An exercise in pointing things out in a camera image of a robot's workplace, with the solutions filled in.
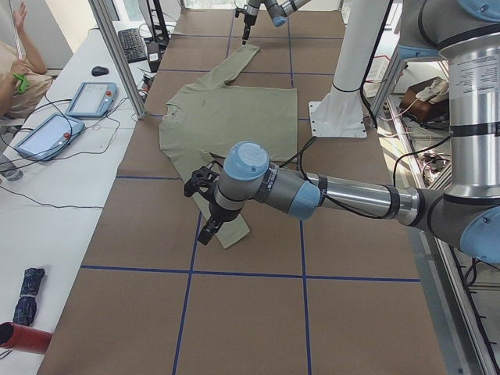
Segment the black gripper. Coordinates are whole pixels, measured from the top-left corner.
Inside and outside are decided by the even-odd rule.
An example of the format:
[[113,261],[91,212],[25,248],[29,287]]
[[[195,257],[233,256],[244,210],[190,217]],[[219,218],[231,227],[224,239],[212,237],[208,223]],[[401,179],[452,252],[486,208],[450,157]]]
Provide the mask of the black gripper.
[[235,220],[239,215],[241,209],[225,209],[216,202],[210,202],[209,211],[209,220],[199,231],[197,237],[197,241],[202,245],[207,245],[217,234],[224,223]]
[[244,22],[245,27],[242,35],[242,44],[246,45],[250,35],[250,26],[254,26],[256,22],[256,15],[245,12]]

